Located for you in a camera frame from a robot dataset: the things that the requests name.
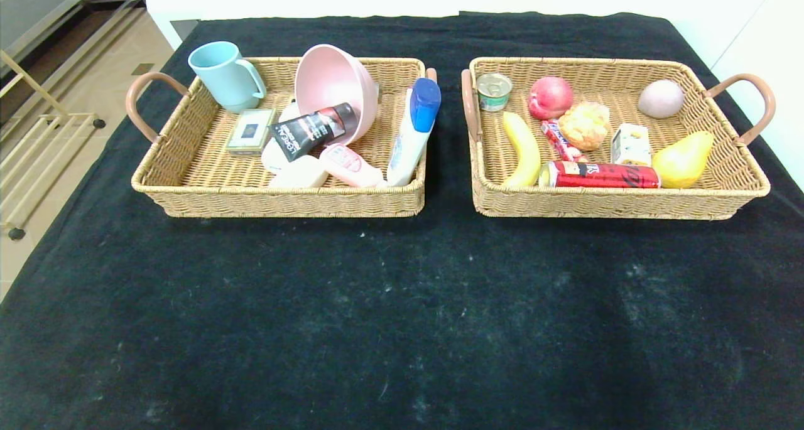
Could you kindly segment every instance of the cup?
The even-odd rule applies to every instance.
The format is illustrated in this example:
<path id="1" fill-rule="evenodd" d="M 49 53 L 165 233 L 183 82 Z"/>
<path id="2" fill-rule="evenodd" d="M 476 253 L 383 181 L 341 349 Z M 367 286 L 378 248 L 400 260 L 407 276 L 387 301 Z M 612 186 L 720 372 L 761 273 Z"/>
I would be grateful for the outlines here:
<path id="1" fill-rule="evenodd" d="M 187 63 L 221 107 L 229 112 L 256 109 L 265 83 L 232 42 L 215 41 L 193 50 Z"/>

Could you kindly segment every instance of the banana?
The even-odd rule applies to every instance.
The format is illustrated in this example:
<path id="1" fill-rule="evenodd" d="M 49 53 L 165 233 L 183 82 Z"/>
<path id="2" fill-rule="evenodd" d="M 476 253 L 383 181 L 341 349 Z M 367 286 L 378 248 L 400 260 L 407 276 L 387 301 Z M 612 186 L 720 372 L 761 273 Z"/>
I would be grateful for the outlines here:
<path id="1" fill-rule="evenodd" d="M 514 145 L 517 158 L 516 169 L 502 186 L 508 187 L 529 187 L 535 184 L 539 178 L 541 158 L 539 155 L 539 144 L 531 132 L 528 124 L 516 113 L 503 112 L 502 126 L 505 129 L 508 139 Z"/>

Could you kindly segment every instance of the black tablecloth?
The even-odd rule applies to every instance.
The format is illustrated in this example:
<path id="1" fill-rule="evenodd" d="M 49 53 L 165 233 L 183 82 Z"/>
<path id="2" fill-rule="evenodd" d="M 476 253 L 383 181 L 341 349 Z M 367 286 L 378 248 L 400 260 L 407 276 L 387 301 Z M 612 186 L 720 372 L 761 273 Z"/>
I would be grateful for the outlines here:
<path id="1" fill-rule="evenodd" d="M 667 21 L 210 21 L 164 71 L 190 83 L 190 50 L 219 39 L 245 56 L 330 42 L 437 68 L 425 209 L 168 218 L 131 189 L 149 144 L 124 122 L 0 307 L 0 427 L 804 427 L 804 198 L 761 139 L 770 195 L 723 222 L 472 206 L 472 58 L 670 59 L 714 85 Z M 177 103 L 158 83 L 139 107 L 161 127 Z"/>

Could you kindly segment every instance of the red can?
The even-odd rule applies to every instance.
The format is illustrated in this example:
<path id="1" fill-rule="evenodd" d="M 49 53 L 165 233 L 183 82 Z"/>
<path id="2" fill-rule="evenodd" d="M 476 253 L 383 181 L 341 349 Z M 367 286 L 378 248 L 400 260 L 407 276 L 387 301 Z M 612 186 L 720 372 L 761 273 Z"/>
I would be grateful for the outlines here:
<path id="1" fill-rule="evenodd" d="M 539 172 L 539 186 L 659 188 L 661 179 L 649 166 L 549 161 Z"/>

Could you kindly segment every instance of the red apple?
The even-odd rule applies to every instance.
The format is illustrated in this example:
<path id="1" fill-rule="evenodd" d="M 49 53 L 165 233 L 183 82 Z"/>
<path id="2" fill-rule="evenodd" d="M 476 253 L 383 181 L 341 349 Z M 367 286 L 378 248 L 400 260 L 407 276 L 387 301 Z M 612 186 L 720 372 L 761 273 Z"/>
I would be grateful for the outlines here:
<path id="1" fill-rule="evenodd" d="M 542 77 L 531 87 L 528 110 L 537 119 L 557 118 L 572 106 L 572 89 L 560 77 Z"/>

